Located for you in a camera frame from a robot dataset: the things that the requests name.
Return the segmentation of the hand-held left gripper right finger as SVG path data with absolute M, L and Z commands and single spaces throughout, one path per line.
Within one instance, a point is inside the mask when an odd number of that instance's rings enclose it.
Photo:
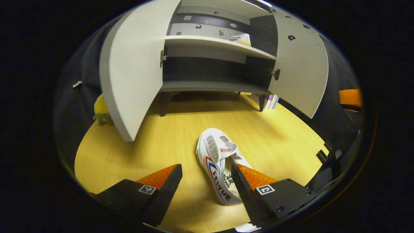
M 323 191 L 292 179 L 275 180 L 244 165 L 232 164 L 232 179 L 256 227 L 294 227 L 307 218 Z

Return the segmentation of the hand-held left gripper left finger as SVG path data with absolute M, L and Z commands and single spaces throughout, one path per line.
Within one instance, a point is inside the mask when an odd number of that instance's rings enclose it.
M 133 223 L 160 225 L 182 179 L 182 165 L 175 164 L 139 180 L 121 180 L 97 194 L 101 205 Z

